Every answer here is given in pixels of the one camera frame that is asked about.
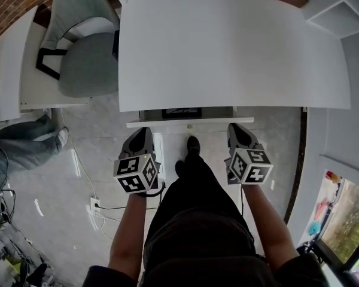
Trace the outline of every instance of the chair backrest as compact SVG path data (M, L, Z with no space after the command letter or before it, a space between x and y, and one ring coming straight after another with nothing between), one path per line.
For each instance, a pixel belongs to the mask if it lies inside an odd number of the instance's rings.
M120 29L120 19L107 0L53 0L51 19L41 48L56 49L67 31L93 17L108 19L115 31Z

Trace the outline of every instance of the white sneaker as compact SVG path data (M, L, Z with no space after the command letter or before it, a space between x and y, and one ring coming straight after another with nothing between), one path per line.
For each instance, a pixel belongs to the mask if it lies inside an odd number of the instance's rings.
M50 108L44 108L42 110L42 114L48 116L50 119L52 119L52 110Z
M59 132L57 138L59 138L60 143L61 143L61 148L63 148L66 145L66 143L68 142L68 138L69 138L68 129L66 127L62 128L61 131Z

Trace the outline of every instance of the power outlet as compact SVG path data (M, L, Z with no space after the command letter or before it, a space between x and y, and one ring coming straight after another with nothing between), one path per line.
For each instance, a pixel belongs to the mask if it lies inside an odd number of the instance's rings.
M100 199L99 198L95 198L95 197L91 197L90 198L90 213L92 215L95 215L97 212L99 212L99 208L97 208L95 206L95 204L100 205Z

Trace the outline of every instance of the apriltag cube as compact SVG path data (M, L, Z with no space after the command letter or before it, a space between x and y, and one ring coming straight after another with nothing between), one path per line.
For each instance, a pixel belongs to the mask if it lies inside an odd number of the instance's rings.
M128 194L148 191L157 177L158 170L150 154L116 160L114 179Z
M230 171L241 184L263 184L273 166L265 151L236 148L230 162Z

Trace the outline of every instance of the white desk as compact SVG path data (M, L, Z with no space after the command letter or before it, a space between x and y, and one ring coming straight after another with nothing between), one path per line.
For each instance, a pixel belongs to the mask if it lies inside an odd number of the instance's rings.
M26 41L37 7L0 36L0 121L20 117L20 82Z
M25 109L83 105L90 100L64 96L56 79L36 69L39 45L46 32L33 22L36 10L34 7L28 11L0 36L0 121L19 118ZM70 45L63 38L58 48L67 49ZM44 63L59 71L61 60L45 57Z
M351 106L340 40L277 0L127 0L118 80L121 111Z

